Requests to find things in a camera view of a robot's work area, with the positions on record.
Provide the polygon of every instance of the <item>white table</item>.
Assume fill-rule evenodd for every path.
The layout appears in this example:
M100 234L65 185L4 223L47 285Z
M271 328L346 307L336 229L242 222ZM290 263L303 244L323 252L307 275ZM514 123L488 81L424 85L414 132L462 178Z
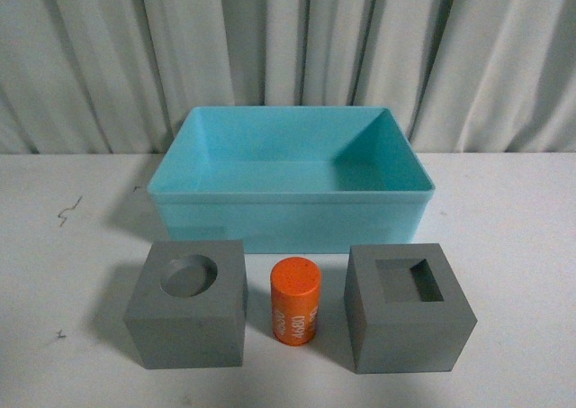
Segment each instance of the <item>white table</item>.
M160 159L0 158L0 406L576 406L576 154L421 155L436 194L414 241L442 245L478 324L452 372L398 375L351 371L346 255L310 256L310 344L272 336L284 256L247 255L244 366L144 369L122 315L167 237L142 188Z

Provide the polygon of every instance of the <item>plastic bin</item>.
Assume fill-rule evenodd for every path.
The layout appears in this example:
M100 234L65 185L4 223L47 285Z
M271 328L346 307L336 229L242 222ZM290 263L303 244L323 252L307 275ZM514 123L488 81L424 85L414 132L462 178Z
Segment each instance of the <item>plastic bin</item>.
M382 107L199 107L148 192L173 240L348 253L410 242L434 184Z

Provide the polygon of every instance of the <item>orange cylinder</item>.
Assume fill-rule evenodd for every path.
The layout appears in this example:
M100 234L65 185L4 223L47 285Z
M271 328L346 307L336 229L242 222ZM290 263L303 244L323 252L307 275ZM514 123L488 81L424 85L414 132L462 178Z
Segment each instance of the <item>orange cylinder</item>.
M301 257L278 262L270 274L272 327L279 341L302 345L316 334L322 274L312 261Z

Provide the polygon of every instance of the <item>rectangular hole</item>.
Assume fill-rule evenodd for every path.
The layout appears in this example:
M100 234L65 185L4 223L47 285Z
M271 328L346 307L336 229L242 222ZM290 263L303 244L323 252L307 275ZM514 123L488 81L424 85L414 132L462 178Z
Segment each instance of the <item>rectangular hole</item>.
M386 303L444 301L425 259L377 259L376 268Z

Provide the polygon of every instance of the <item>white curtain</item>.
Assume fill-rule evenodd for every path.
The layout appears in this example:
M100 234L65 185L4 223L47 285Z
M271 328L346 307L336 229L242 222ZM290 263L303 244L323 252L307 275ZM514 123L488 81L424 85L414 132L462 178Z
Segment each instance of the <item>white curtain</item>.
M0 153L163 152L207 104L389 106L419 151L575 151L576 0L0 0Z

